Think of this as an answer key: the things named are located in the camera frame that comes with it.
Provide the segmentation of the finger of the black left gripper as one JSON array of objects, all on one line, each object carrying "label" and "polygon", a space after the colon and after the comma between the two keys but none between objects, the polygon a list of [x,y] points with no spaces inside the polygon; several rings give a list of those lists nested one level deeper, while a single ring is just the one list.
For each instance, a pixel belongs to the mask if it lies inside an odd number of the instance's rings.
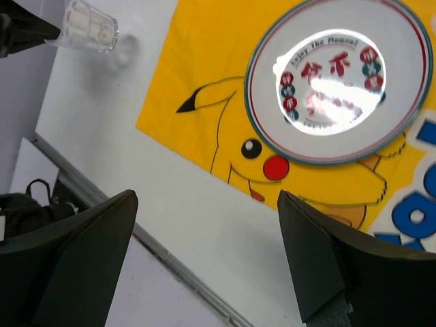
[{"label": "finger of the black left gripper", "polygon": [[15,1],[1,1],[1,58],[56,40],[61,30]]}]

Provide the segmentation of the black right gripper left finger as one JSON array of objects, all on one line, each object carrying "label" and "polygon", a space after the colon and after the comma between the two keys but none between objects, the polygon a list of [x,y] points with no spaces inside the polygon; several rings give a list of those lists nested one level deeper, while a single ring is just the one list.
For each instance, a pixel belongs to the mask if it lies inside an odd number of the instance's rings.
[{"label": "black right gripper left finger", "polygon": [[125,190],[1,241],[1,325],[104,326],[137,210]]}]

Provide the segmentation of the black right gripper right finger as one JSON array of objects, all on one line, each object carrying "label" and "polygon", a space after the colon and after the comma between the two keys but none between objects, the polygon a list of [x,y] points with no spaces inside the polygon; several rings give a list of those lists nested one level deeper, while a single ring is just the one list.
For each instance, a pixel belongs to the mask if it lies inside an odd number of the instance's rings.
[{"label": "black right gripper right finger", "polygon": [[277,208],[306,325],[435,325],[433,253],[376,239],[287,191]]}]

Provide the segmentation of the clear drinking glass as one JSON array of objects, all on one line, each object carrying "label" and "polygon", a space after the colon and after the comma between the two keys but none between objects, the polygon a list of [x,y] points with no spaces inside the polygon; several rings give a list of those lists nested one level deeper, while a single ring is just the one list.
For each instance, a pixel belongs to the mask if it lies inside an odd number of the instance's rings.
[{"label": "clear drinking glass", "polygon": [[65,1],[65,14],[59,36],[45,43],[58,48],[72,48],[108,54],[119,38],[119,24],[88,1]]}]

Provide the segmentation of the yellow Pikachu cloth placemat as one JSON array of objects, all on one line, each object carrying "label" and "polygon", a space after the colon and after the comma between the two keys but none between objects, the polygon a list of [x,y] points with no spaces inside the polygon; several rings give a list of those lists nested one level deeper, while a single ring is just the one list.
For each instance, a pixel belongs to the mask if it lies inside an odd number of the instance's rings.
[{"label": "yellow Pikachu cloth placemat", "polygon": [[435,250],[434,1],[179,1],[137,128],[271,208]]}]

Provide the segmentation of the white plate with red characters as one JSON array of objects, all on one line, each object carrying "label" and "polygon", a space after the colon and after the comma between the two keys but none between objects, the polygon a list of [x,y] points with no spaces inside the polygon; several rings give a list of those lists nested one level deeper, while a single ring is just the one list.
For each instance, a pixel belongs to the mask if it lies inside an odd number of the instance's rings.
[{"label": "white plate with red characters", "polygon": [[259,40],[245,107],[278,154],[313,165],[368,157],[404,132],[431,89],[434,55],[402,1],[304,1]]}]

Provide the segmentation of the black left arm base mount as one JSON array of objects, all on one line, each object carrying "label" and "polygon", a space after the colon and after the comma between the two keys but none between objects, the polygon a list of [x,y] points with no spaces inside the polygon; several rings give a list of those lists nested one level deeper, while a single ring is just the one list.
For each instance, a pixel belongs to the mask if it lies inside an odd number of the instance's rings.
[{"label": "black left arm base mount", "polygon": [[[38,185],[45,190],[47,204],[33,196],[32,191]],[[61,181],[51,187],[41,178],[34,179],[23,193],[1,195],[1,240],[38,230],[89,208]]]}]

